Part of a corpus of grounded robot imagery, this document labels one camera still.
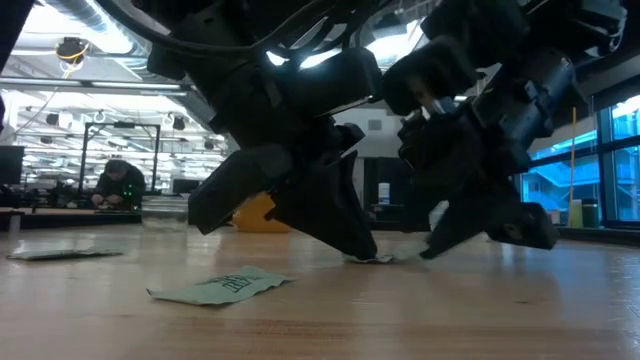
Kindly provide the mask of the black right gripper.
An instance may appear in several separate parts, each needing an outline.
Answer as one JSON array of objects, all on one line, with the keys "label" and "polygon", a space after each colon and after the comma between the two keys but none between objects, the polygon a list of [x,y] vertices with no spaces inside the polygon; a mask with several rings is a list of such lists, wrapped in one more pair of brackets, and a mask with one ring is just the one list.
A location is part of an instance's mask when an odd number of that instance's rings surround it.
[{"label": "black right gripper", "polygon": [[497,242],[554,248],[559,233],[542,206],[521,201],[509,177],[491,168],[480,132],[464,116],[416,113],[402,122],[398,137],[398,155],[413,171],[402,231],[429,232],[430,213],[448,204],[421,258],[435,259],[480,233]]}]

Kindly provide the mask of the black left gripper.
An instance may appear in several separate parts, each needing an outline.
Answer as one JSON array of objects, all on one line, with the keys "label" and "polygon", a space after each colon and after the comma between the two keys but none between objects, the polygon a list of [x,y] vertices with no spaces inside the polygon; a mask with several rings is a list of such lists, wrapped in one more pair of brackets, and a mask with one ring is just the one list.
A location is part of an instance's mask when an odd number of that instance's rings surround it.
[{"label": "black left gripper", "polygon": [[353,184],[357,153],[344,154],[363,138],[357,125],[347,123],[322,126],[298,144],[242,148],[190,195],[189,220],[211,233],[247,200],[266,193],[275,220],[345,255],[371,260],[378,248]]}]

